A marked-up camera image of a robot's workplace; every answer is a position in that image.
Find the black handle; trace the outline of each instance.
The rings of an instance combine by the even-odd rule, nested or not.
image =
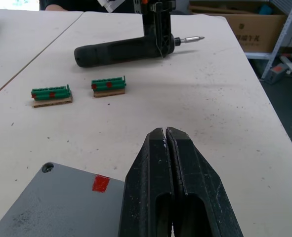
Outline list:
[[[75,49],[76,62],[83,68],[159,56],[154,37],[126,39]]]

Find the metal bit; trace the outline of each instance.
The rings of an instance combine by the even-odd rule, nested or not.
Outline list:
[[[192,43],[192,42],[196,42],[196,41],[200,41],[205,39],[205,37],[201,37],[201,36],[193,36],[193,37],[188,37],[188,38],[184,38],[180,40],[180,43]]]

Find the wooden base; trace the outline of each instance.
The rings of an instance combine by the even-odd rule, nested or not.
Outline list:
[[[35,100],[34,101],[34,108],[44,107],[44,106],[51,106],[51,105],[63,105],[72,103],[72,94],[67,98],[62,99],[53,99],[53,100]]]
[[[112,96],[112,95],[122,95],[125,94],[125,88],[124,89],[116,89],[116,90],[103,90],[103,91],[95,91],[94,97],[105,97],[105,96]]]

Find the green block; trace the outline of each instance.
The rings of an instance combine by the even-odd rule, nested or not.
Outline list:
[[[123,89],[125,88],[125,86],[126,86],[125,76],[124,78],[93,80],[91,83],[91,88],[94,91]]]
[[[47,87],[32,89],[32,98],[35,100],[61,99],[71,96],[69,85],[60,87]]]

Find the white table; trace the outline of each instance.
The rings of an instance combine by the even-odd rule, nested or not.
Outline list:
[[[229,25],[173,16],[172,29],[206,39],[83,69],[76,47],[142,35],[138,15],[84,13],[0,92],[0,219],[45,162],[124,180],[146,134],[173,126],[221,177],[245,237],[292,236],[292,143]],[[93,98],[90,80],[122,75],[125,95]],[[66,84],[72,104],[31,107],[32,88]]]
[[[81,14],[0,10],[0,89]]]

